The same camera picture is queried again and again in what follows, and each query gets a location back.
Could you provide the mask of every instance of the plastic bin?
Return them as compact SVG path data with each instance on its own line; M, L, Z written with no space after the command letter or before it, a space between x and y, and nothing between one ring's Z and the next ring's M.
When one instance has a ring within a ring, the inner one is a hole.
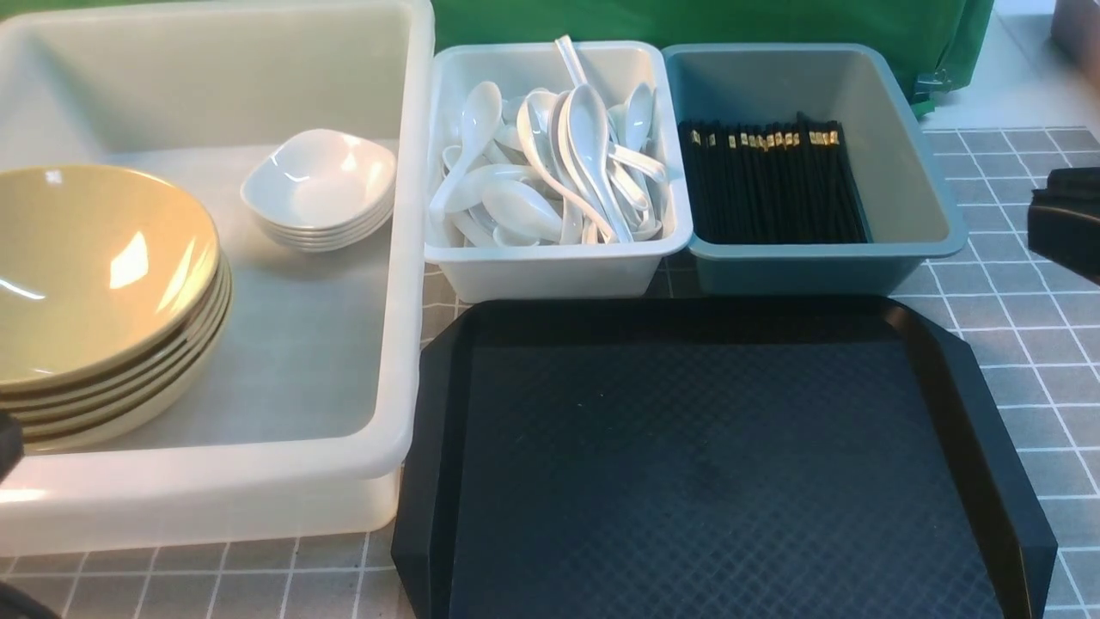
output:
M420 354L433 23L427 0L179 2L0 23L0 169L108 163L176 183L213 217L237 286L209 372L169 411L81 453L28 456L4 480L0 556L393 518ZM240 185L317 126L395 147L398 168L391 226L307 256L256 228Z
M886 60L861 45L703 44L664 49L679 120L839 120L867 244L733 245L693 235L708 294L889 294L926 257L957 253L961 212Z
M661 257L683 248L692 235L683 157L661 53L635 42L581 43L576 49L590 82L608 106L625 101L639 81L654 89L650 154L668 166L671 179L662 191L653 191L663 221L661 234L636 243L464 247L457 230L444 236L428 221L425 259L439 265L463 300L639 296ZM556 92L573 87L552 43L470 45L436 56L425 203L442 181L443 147L460 142L459 118L466 93L486 79L495 81L505 98L540 86Z

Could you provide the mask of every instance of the stack of bowls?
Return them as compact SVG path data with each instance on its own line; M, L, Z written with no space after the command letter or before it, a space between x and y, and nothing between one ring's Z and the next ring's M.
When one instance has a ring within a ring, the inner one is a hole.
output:
M318 253L374 233L394 211L397 157L328 129L299 133L249 175L241 197L273 241Z
M154 419L209 364L233 279L194 197L101 165L0 173L0 412L29 450Z

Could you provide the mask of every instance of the white plastic bin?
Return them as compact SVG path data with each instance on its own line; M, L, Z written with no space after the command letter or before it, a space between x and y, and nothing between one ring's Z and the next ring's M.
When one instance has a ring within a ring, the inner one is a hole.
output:
M87 452L0 487L0 556L363 531L397 504L420 352L428 0L186 2L0 24L0 168L120 163L195 194L237 286L208 373ZM309 256L239 187L329 128L398 152L392 228Z
M444 236L435 224L427 223L425 259L439 265L463 300L639 296L649 286L661 258L691 239L688 185L661 53L635 42L580 43L576 49L588 81L608 106L625 101L640 81L654 89L650 154L668 166L670 178L668 187L654 196L654 207L663 221L661 234L645 242L606 245L464 247L457 230L448 230ZM573 86L553 43L470 45L437 55L432 67L426 205L443 178L443 148L460 142L459 119L466 93L484 80L495 81L505 98L538 87L557 92Z

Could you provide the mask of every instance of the black object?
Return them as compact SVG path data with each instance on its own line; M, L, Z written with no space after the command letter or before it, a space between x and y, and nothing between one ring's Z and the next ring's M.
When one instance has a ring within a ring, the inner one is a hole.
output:
M23 460L23 431L0 413L0 480ZM0 619L59 619L53 611L8 583L0 583Z
M1028 248L1100 284L1100 167L1054 169L1032 192Z
M969 346L877 297L474 306L392 548L419 619L1037 618L1056 551Z
M864 243L869 235L839 122L683 121L695 233L707 242Z

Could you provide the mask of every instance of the white utensil container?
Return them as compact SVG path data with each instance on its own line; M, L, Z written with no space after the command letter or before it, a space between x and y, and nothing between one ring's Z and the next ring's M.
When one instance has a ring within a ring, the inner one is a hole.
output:
M438 264L459 298L639 296L663 256L691 239L691 208L683 158L672 111L664 59L653 46L635 42L576 45L588 81L609 107L626 101L637 84L654 89L652 146L668 166L669 184L654 194L663 228L653 240L598 245L466 247L452 228L427 221L425 259ZM432 66L431 122L424 203L442 181L443 148L461 142L459 120L466 93L479 82L495 81L505 99L542 87L559 92L573 87L553 43L451 47Z

